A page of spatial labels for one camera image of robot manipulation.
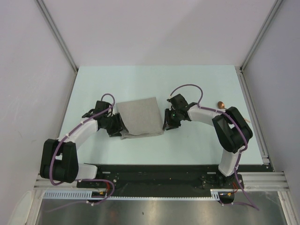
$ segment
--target stainless steel surface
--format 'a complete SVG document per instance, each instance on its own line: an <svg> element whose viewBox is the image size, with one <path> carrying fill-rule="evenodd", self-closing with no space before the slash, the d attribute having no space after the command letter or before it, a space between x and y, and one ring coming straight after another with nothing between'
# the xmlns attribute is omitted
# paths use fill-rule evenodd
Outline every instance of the stainless steel surface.
<svg viewBox="0 0 300 225"><path fill-rule="evenodd" d="M54 35L55 39L57 40L59 46L61 47L63 53L65 54L70 66L73 68L75 73L77 74L78 68L76 67L76 64L74 62L74 59L70 53L70 51L67 48L67 45L65 41L63 40L54 20L52 19L49 10L47 9L47 6L45 5L43 0L35 0L37 3L37 6L39 7L43 17L45 18L47 24L49 25L49 28Z"/></svg>
<svg viewBox="0 0 300 225"><path fill-rule="evenodd" d="M249 52L247 53L247 56L246 56L246 58L245 58L245 60L244 60L244 62L243 62L243 64L242 64L242 66L241 66L241 70L242 70L242 71L245 70L245 68L246 68L246 66L247 66L247 64L248 64L248 62L249 62L249 60L251 59L251 57L252 57L253 53L255 52L256 48L258 47L260 41L261 41L262 38L264 37L264 34L265 34L266 30L268 29L268 27L269 27L270 24L272 23L272 21L273 21L275 15L276 15L276 13L278 12L278 10L279 10L280 6L282 5L283 1L284 1L284 0L276 0L276 1L275 1L274 5L273 5L273 7L272 7L272 9L271 9L271 11L269 12L269 14L268 14L266 20L264 21L264 23L263 23L261 29L259 30L258 35L257 35L257 37L256 37L256 39L255 39L255 41L254 41L254 43L252 44L252 46L251 46Z"/></svg>
<svg viewBox="0 0 300 225"><path fill-rule="evenodd" d="M288 191L289 187L283 172L240 172L243 176L245 190L247 191ZM63 183L53 186L48 179L38 176L35 190L82 190L76 187L77 182Z"/></svg>
<svg viewBox="0 0 300 225"><path fill-rule="evenodd" d="M252 192L261 209L224 206L211 201L111 200L97 206L78 203L47 213L73 200L43 200L37 225L286 225L277 192ZM242 193L236 201L245 201Z"/></svg>

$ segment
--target small copper object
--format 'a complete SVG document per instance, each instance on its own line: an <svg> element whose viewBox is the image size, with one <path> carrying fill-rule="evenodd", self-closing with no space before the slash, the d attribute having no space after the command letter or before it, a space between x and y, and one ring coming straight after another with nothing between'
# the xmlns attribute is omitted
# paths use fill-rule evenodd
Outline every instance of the small copper object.
<svg viewBox="0 0 300 225"><path fill-rule="evenodd" d="M219 102L217 103L217 107L218 107L219 109L226 109L226 108L225 108L225 104L224 104L223 102L221 102L221 101L219 101ZM244 118L244 120L245 120L246 122L248 122L248 123L251 123L250 120L247 120L246 118Z"/></svg>
<svg viewBox="0 0 300 225"><path fill-rule="evenodd" d="M218 103L217 103L217 107L218 107L219 109L226 109L223 102L218 102Z"/></svg>

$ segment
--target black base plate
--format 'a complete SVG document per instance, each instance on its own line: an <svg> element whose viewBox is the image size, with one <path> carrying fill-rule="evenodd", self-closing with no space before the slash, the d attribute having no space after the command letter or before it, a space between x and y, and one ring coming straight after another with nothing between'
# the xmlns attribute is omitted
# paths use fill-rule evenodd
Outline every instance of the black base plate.
<svg viewBox="0 0 300 225"><path fill-rule="evenodd" d="M206 182L206 180L215 180L216 175L211 174L211 170L218 170L218 167L209 165L205 168L185 165L133 165L128 167L98 165L96 179L106 179L113 182L115 184L113 196L120 197L210 197L210 189L233 188L232 180L224 184L223 187L214 182ZM82 181L77 183L77 187L106 188L106 184Z"/></svg>

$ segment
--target white wall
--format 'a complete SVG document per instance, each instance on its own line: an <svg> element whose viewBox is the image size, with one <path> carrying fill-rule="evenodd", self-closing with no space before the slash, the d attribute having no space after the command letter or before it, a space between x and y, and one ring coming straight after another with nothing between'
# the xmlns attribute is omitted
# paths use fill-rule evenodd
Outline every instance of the white wall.
<svg viewBox="0 0 300 225"><path fill-rule="evenodd" d="M240 66L274 0L45 0L77 66Z"/></svg>
<svg viewBox="0 0 300 225"><path fill-rule="evenodd" d="M0 224L31 190L57 137L75 74L33 0L0 7Z"/></svg>
<svg viewBox="0 0 300 225"><path fill-rule="evenodd" d="M245 76L278 171L300 203L300 1L286 0Z"/></svg>

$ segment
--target purple cable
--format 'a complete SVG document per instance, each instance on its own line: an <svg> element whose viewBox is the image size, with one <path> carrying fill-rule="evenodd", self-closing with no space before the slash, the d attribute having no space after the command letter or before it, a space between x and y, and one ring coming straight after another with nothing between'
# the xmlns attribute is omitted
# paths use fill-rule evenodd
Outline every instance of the purple cable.
<svg viewBox="0 0 300 225"><path fill-rule="evenodd" d="M93 116L87 118L86 120L83 121L83 123L78 124L73 130L71 130L71 131L69 132L68 136L71 136L71 135L72 135L78 128L80 128L84 123L90 121L91 119L93 119L93 118L95 118L95 117L97 117L97 116L99 116L99 115L101 115L101 114L103 114L103 113L109 111L111 108L113 108L113 106L114 106L114 104L115 104L115 99L114 99L114 97L113 97L112 94L109 94L109 93L104 94L104 95L101 97L101 100L102 100L103 97L106 96L106 95L109 95L109 96L112 97L112 99L113 99L112 105L111 105L110 107L108 107L107 109L105 109L105 110L103 110L103 111L101 111L101 112L99 112L99 113L97 113L97 114L95 114L95 115L93 115ZM54 180L53 180L53 165L54 165L54 161L55 161L55 157L56 157L57 152L59 151L59 149L60 149L62 143L68 138L68 136L65 135L65 136L62 138L62 140L59 142L59 144L57 145L57 147L56 147L56 149L55 149L55 151L54 151L54 153L53 153L53 157L52 157L52 160L51 160L51 163L50 163L49 179L50 179L51 184L54 185L54 186L57 186L57 185L63 183L62 181L61 181L61 182L58 182L58 183L54 183Z"/></svg>
<svg viewBox="0 0 300 225"><path fill-rule="evenodd" d="M200 105L200 102L201 102L201 100L202 100L202 98L203 98L203 90L202 90L202 88L200 88L200 87L199 87L198 85L196 85L196 84L188 83L188 84L184 84L184 85L182 85L182 86L179 86L179 87L175 88L174 91L172 91L172 93L170 94L170 96L172 96L172 94L173 94L175 91L177 91L179 88L186 87L186 86L194 86L194 87L198 88L198 89L201 91L201 97L200 97L200 99L199 99L199 101L198 101L198 105Z"/></svg>
<svg viewBox="0 0 300 225"><path fill-rule="evenodd" d="M200 106L200 101L202 100L202 97L203 97L203 91L202 89L198 86L198 85L195 85L195 84L184 84L182 86L179 86L177 87L174 91L172 91L172 93L170 95L172 95L176 90L178 90L179 88L182 88L182 87L185 87L185 86L194 86L194 87L197 87L198 89L200 89L201 91L201 97L197 103L197 106L199 109L205 109L205 110L209 110L209 111L213 111L213 112L216 112L216 113L221 113L223 114L224 116L226 116L230 121L231 123L235 126L235 128L238 130L239 134L241 135L244 143L245 143L245 148L243 148L242 150L239 151L239 155L238 155L238 159L236 161L236 164L234 166L234 176L235 176L235 179L240 187L240 189L242 190L243 194L245 195L245 197L248 199L248 201L251 203L251 204L248 204L248 203L245 203L245 202L235 202L233 204L237 204L237 205L248 205L248 206L251 206L255 209L257 209L259 211L259 208L257 207L257 205L250 199L250 197L248 196L248 194L245 192L243 186L239 183L239 178L238 178L238 173L237 173L237 167L239 165L239 162L240 162L240 157L241 157L241 154L242 152L246 151L247 148L248 148L248 142L244 136L244 134L242 133L242 131L240 130L239 126L236 124L236 122L225 112L221 111L221 110L216 110L216 109L212 109L212 108L208 108L208 107L202 107Z"/></svg>
<svg viewBox="0 0 300 225"><path fill-rule="evenodd" d="M95 203L90 203L91 205L99 205L100 203L104 202L105 200L107 200L110 196L113 195L114 193L114 184L110 181L110 180L103 180L103 179L84 179L83 181L102 181L102 182L108 182L112 185L112 191L109 195L107 195L104 199L102 199L101 201L99 202L95 202ZM62 206L59 206L57 208L54 208L54 209L51 209L51 210L46 210L45 212L53 212L53 211L56 211L56 210L60 210L60 209L63 209L67 206L70 206L70 205L74 205L74 204L77 204L77 203L87 203L86 201L76 201L76 202L70 202L68 204L65 204L65 205L62 205Z"/></svg>

